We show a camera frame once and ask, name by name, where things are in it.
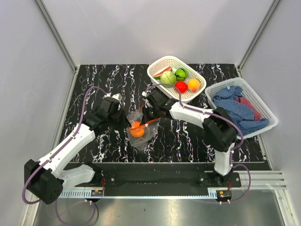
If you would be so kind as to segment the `fake orange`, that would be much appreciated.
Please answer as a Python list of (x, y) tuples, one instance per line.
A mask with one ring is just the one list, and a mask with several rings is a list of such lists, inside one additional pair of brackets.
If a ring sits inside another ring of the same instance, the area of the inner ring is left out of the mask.
[(140, 125), (140, 122), (134, 121), (131, 123), (131, 128), (129, 129), (130, 134), (135, 138), (140, 138), (144, 135), (144, 126)]

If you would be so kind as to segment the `fake watermelon slice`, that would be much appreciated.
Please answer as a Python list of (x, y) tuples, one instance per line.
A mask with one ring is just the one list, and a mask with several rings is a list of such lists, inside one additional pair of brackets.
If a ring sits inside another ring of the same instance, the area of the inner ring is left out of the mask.
[(154, 79), (156, 79), (156, 80), (160, 80), (161, 75), (162, 75), (164, 72), (168, 72), (168, 71), (172, 71), (172, 67), (171, 67), (171, 66), (165, 68), (164, 70), (162, 70), (161, 72), (159, 72), (159, 73), (153, 75), (152, 77), (153, 77)]

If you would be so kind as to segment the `clear zip top bag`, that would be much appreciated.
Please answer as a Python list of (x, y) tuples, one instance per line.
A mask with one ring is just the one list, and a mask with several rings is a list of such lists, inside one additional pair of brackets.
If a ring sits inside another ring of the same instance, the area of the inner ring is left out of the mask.
[(148, 146), (148, 142), (153, 139), (158, 131), (160, 118), (151, 118), (149, 109), (144, 105), (127, 116), (130, 124), (127, 127), (129, 143), (138, 151), (143, 151)]

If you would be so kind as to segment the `fake peach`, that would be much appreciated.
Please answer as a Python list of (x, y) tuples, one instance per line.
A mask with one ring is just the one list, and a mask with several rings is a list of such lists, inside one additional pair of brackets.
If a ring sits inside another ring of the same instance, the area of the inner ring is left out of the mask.
[(187, 82), (188, 90), (191, 92), (198, 92), (200, 89), (200, 81), (198, 79), (190, 79)]

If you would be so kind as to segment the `fake green apple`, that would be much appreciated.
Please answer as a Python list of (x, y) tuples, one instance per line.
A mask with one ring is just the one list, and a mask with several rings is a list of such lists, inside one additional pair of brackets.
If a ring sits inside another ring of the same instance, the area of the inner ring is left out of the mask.
[(174, 74), (176, 76), (177, 81), (184, 81), (188, 76), (187, 71), (183, 68), (177, 69)]

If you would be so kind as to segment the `fake green cabbage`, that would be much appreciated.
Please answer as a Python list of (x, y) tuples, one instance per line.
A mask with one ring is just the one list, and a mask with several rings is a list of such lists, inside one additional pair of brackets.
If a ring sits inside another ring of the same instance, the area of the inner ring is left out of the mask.
[(177, 82), (176, 75), (172, 71), (163, 72), (160, 77), (160, 82), (164, 84), (174, 85)]

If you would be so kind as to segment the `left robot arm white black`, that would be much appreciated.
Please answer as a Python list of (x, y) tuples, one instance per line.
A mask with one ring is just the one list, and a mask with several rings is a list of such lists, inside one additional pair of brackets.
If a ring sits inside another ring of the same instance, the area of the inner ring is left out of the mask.
[(30, 159), (24, 165), (24, 190), (30, 191), (39, 201), (51, 204), (65, 190), (88, 183), (97, 186), (102, 183), (102, 169), (93, 163), (81, 163), (66, 170), (66, 165), (87, 144), (100, 135), (106, 127), (129, 125), (121, 108), (121, 94), (105, 97), (92, 112), (84, 115), (71, 134), (49, 154), (38, 161)]

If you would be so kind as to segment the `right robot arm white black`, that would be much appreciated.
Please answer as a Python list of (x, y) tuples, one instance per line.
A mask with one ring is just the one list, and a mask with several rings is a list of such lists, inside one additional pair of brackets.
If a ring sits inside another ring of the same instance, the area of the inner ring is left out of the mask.
[(237, 138), (237, 130), (227, 112), (218, 107), (204, 110), (183, 104), (179, 100), (168, 98), (158, 90), (147, 94), (145, 99), (144, 117), (147, 121), (156, 118), (169, 118), (186, 121), (204, 130), (207, 143), (214, 149), (215, 163), (212, 178), (216, 185), (225, 186), (230, 182), (233, 148)]

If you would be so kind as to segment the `fake red tomato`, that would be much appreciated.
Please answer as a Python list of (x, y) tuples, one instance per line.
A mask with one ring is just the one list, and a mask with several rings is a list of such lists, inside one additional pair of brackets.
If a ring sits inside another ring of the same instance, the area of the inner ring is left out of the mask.
[(183, 81), (176, 82), (174, 86), (175, 86), (175, 91), (181, 94), (185, 93), (188, 89), (187, 84)]

